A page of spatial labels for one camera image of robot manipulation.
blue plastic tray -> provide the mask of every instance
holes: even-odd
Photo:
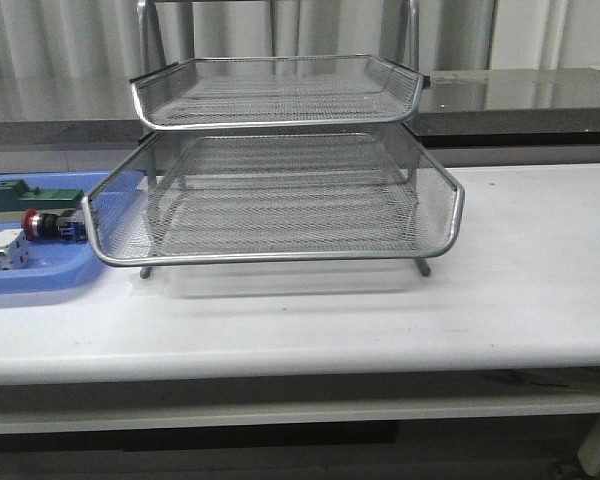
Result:
[[[31,187],[81,188],[89,191],[106,172],[37,173],[0,175],[1,180],[24,179]],[[19,223],[0,223],[0,230],[20,228]],[[0,271],[0,294],[62,290],[94,280],[103,264],[88,242],[30,242],[29,262],[20,270]]]

white table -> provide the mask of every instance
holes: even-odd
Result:
[[[429,278],[410,261],[171,267],[149,280],[138,269],[106,268],[83,289],[0,297],[0,385],[600,365],[600,165],[452,173],[467,191],[461,232],[449,253],[430,261]],[[158,411],[146,387],[144,410],[130,413],[108,409],[107,398],[140,401],[134,390],[110,384],[117,390],[94,397],[91,416],[56,405],[64,416],[19,417],[13,400],[0,407],[0,432],[96,429],[103,411],[108,428],[600,412],[600,392],[527,388],[511,401],[471,377],[483,394],[467,403],[455,377],[441,374],[448,389],[432,394],[431,382],[414,375],[420,390],[377,394],[375,403],[342,394],[340,409],[290,406],[285,397],[276,410],[263,393],[244,401],[250,409],[223,410],[209,399],[226,384],[210,380],[216,393],[191,398],[186,411]],[[30,387],[27,397],[43,398],[42,388]],[[427,395],[442,402],[437,410],[421,401]]]

green component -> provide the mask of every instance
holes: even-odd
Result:
[[[24,212],[28,208],[36,210],[77,209],[83,191],[76,188],[30,188],[22,180],[0,182],[0,212]]]

white electrical component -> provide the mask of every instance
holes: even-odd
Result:
[[[29,260],[29,242],[22,229],[0,231],[0,270],[22,268]]]

tray leg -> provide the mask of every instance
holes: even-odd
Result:
[[[151,272],[153,271],[153,267],[142,267],[140,269],[140,278],[146,280],[151,276]]]
[[[418,270],[420,270],[420,274],[423,277],[428,277],[431,275],[431,268],[429,267],[429,263],[427,263],[426,258],[414,258],[416,261],[416,265],[418,266]]]

